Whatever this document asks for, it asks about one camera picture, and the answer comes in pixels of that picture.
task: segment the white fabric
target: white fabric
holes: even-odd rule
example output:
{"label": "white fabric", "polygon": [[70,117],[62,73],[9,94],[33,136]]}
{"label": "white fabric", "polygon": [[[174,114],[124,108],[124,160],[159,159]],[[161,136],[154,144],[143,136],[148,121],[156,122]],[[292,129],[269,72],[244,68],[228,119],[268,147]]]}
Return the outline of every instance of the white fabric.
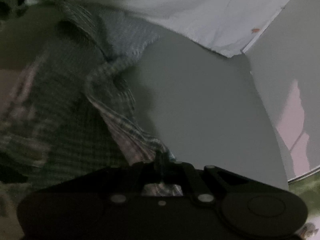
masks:
{"label": "white fabric", "polygon": [[240,54],[252,39],[260,36],[289,0],[83,1],[131,11],[231,57]]}

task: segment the crumpled clothing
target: crumpled clothing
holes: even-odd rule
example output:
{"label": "crumpled clothing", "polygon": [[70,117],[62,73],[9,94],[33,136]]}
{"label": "crumpled clothing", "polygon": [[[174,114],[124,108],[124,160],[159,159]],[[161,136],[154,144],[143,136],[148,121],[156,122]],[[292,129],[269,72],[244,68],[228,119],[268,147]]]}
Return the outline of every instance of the crumpled clothing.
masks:
{"label": "crumpled clothing", "polygon": [[[100,5],[55,6],[65,21],[21,72],[0,121],[0,162],[28,176],[32,190],[168,151],[138,126],[121,76],[159,38],[157,27]],[[177,185],[148,191],[182,195]]]}

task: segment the plaid fabric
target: plaid fabric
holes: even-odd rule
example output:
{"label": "plaid fabric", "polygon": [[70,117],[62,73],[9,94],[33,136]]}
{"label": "plaid fabric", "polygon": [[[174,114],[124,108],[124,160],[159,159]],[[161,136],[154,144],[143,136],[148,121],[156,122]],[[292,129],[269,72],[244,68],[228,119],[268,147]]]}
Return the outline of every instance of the plaid fabric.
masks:
{"label": "plaid fabric", "polygon": [[[0,122],[0,162],[28,176],[33,190],[168,150],[137,125],[121,77],[158,38],[156,27],[101,6],[56,6],[67,21],[22,71]],[[163,184],[147,191],[182,194]]]}

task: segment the white wall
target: white wall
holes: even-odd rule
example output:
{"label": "white wall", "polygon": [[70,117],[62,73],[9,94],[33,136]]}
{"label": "white wall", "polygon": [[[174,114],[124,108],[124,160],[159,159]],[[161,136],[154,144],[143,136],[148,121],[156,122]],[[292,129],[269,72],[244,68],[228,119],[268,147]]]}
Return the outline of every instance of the white wall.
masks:
{"label": "white wall", "polygon": [[288,179],[320,165],[320,0],[291,0],[247,52]]}

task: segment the white sheet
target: white sheet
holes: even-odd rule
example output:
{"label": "white sheet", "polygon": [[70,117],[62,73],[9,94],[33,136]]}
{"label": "white sheet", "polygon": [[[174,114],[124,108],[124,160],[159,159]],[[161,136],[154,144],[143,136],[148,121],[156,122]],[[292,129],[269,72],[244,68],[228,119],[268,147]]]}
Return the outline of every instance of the white sheet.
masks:
{"label": "white sheet", "polygon": [[231,57],[247,50],[289,0],[84,1],[131,11]]}

